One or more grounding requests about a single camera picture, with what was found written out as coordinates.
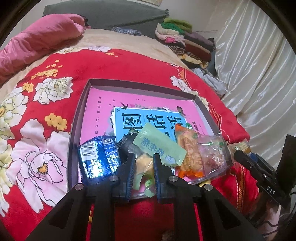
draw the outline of pink flower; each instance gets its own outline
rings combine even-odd
[[[24,138],[15,144],[7,169],[12,184],[18,185],[35,212],[43,202],[55,206],[67,192],[66,167],[69,133],[51,133],[46,140],[44,128],[37,119],[30,119],[21,128]]]

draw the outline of gray headboard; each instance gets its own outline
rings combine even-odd
[[[92,28],[111,30],[124,27],[140,30],[143,35],[155,38],[155,29],[168,14],[141,3],[125,0],[72,0],[45,7],[43,15],[75,13],[88,18]]]

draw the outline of silver bolt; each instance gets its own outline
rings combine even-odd
[[[83,184],[81,184],[81,183],[79,183],[79,184],[77,184],[76,186],[75,186],[75,189],[77,190],[77,191],[80,191],[80,190],[82,190],[84,188],[84,186],[83,186]]]
[[[177,176],[170,176],[168,179],[169,179],[171,182],[176,182],[176,181],[178,181],[178,177],[177,177]]]
[[[110,180],[111,182],[116,182],[116,181],[118,180],[118,176],[113,175],[113,176],[109,177],[109,180]]]
[[[211,184],[205,184],[204,185],[205,190],[207,191],[212,191],[213,190],[213,186]]]

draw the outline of curtain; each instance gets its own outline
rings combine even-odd
[[[287,134],[296,134],[296,55],[251,0],[238,1],[217,32],[215,67],[222,101],[250,134],[250,147],[275,168]]]

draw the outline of blue snack package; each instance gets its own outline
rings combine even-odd
[[[114,136],[98,136],[78,148],[84,184],[98,184],[104,178],[115,174],[121,165],[115,138]]]

